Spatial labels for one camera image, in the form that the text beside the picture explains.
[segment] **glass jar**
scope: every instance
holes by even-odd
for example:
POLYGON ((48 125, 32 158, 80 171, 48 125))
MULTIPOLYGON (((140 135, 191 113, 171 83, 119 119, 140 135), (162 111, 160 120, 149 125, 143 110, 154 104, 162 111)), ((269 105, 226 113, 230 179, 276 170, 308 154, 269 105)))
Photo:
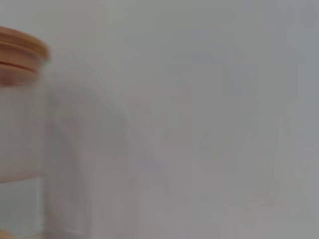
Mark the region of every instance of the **glass jar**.
POLYGON ((47 59, 40 40, 0 27, 0 239, 42 238, 47 59))

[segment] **clear glass container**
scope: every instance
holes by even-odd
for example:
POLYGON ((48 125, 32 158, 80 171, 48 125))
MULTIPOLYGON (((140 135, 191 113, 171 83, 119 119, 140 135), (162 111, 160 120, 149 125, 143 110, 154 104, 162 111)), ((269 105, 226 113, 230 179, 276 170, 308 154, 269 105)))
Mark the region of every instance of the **clear glass container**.
POLYGON ((0 27, 0 239, 41 239, 44 43, 0 27))

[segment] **jar lid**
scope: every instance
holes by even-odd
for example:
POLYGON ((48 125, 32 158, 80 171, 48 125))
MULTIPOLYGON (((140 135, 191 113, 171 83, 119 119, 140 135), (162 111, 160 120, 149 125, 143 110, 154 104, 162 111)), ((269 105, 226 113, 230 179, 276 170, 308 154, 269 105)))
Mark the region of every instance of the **jar lid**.
POLYGON ((41 40, 7 27, 0 26, 0 43, 13 44, 31 50, 43 57, 45 60, 49 58, 49 49, 41 40))

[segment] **white wall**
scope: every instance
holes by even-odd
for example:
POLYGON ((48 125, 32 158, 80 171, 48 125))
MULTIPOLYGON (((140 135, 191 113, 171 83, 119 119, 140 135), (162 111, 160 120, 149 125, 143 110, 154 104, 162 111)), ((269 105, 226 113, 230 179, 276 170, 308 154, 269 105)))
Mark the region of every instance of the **white wall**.
POLYGON ((85 214, 96 239, 316 235, 318 11, 2 0, 1 25, 53 50, 50 223, 80 233, 85 214))

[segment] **white background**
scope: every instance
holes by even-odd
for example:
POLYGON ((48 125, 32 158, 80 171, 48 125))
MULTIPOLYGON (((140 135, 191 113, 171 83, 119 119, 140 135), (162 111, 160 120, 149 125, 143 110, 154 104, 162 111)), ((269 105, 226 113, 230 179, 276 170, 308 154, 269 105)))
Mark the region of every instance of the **white background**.
POLYGON ((315 0, 2 0, 0 24, 53 52, 51 228, 318 235, 318 11, 315 0))

